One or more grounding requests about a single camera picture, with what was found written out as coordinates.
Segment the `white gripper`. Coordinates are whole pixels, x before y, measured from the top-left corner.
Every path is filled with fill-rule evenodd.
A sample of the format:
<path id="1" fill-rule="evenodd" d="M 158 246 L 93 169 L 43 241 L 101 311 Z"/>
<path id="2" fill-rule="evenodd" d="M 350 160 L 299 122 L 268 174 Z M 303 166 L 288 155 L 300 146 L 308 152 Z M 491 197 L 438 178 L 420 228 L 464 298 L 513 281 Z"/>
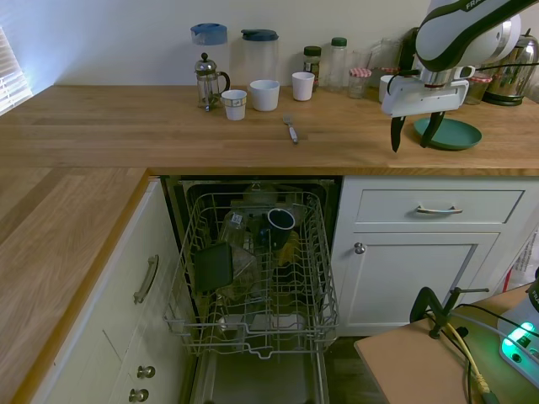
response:
<path id="1" fill-rule="evenodd" d="M 396 76 L 392 82 L 388 82 L 382 101 L 382 112 L 392 117 L 390 130 L 392 150 L 398 152 L 406 117 L 432 113 L 420 141 L 423 148 L 429 146 L 445 117 L 445 111 L 459 109 L 468 88 L 467 80 L 449 82 L 439 88 L 427 88 L 415 77 Z"/>

